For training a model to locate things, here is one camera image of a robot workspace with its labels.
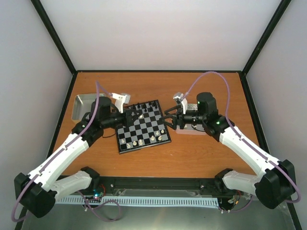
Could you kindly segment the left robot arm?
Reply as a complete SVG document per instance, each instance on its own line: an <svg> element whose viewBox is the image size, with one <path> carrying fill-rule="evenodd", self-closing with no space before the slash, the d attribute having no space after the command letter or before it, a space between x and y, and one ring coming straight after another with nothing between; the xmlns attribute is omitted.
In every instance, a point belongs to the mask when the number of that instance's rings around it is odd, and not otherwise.
<svg viewBox="0 0 307 230"><path fill-rule="evenodd" d="M54 153L30 173L19 173L15 177L16 203L41 218L58 200L71 193L83 189L89 193L96 192L100 187L99 173L89 167L83 167L76 174L64 179L59 179L59 176L103 136L105 129L133 125L141 113L135 109L124 108L129 100L128 94L97 96L90 111L83 115Z"/></svg>

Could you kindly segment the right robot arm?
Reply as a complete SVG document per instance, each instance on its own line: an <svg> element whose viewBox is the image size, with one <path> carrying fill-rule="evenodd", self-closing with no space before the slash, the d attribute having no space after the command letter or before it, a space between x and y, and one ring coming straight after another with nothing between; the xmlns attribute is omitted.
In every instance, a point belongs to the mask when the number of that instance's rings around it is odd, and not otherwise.
<svg viewBox="0 0 307 230"><path fill-rule="evenodd" d="M254 174L225 169L216 175L215 185L224 193L239 190L253 196L267 208L274 209L295 193L295 169L288 161L280 161L248 139L226 116L219 114L216 99L210 92L197 95L195 109L180 92L173 96L176 106L165 110L162 122L172 129L201 125L204 132L231 149L253 170Z"/></svg>

